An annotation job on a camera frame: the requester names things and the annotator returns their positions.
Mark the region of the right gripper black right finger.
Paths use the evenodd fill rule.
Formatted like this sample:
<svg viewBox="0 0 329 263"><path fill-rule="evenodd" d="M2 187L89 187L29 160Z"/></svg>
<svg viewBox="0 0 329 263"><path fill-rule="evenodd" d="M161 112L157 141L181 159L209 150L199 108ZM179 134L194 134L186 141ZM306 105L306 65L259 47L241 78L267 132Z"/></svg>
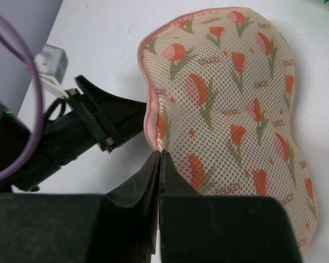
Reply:
<svg viewBox="0 0 329 263"><path fill-rule="evenodd" d="M301 262L288 216L271 197L203 196L160 157L163 262Z"/></svg>

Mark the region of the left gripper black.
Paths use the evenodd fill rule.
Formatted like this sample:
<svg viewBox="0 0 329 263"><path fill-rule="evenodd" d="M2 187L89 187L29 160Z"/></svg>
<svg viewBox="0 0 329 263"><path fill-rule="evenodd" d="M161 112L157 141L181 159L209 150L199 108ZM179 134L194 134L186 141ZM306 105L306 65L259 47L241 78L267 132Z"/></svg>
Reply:
<svg viewBox="0 0 329 263"><path fill-rule="evenodd" d="M43 115L41 150L52 162L68 164L98 144L111 152L143 132L146 103L112 95L84 76L77 89L57 98Z"/></svg>

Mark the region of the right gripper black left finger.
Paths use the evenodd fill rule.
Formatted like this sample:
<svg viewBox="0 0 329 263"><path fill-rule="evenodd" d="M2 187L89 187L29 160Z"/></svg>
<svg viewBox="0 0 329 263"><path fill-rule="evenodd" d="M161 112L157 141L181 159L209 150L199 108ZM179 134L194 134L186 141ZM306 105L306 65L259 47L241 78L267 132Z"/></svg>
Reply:
<svg viewBox="0 0 329 263"><path fill-rule="evenodd" d="M159 162L105 195L0 193L0 262L150 262Z"/></svg>

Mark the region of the peach floral mesh laundry bag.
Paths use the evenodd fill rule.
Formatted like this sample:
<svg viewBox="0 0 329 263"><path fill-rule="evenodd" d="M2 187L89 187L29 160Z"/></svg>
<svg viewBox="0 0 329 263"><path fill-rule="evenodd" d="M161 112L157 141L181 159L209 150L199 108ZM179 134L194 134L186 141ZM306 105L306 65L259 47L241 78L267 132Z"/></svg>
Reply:
<svg viewBox="0 0 329 263"><path fill-rule="evenodd" d="M138 64L149 145L200 194L276 198L306 251L317 200L292 132L296 74L278 29L246 7L200 10L146 36Z"/></svg>

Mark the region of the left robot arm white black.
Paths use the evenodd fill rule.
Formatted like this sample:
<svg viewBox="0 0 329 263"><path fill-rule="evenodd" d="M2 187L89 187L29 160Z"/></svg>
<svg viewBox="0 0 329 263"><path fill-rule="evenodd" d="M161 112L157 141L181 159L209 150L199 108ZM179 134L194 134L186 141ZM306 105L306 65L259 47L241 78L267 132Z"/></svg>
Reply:
<svg viewBox="0 0 329 263"><path fill-rule="evenodd" d="M143 131L146 103L105 92L83 76L76 89L56 99L43 114L43 133L28 161L0 179L0 192L29 192L91 147L112 152ZM28 142L28 128L0 102L0 171L11 165Z"/></svg>

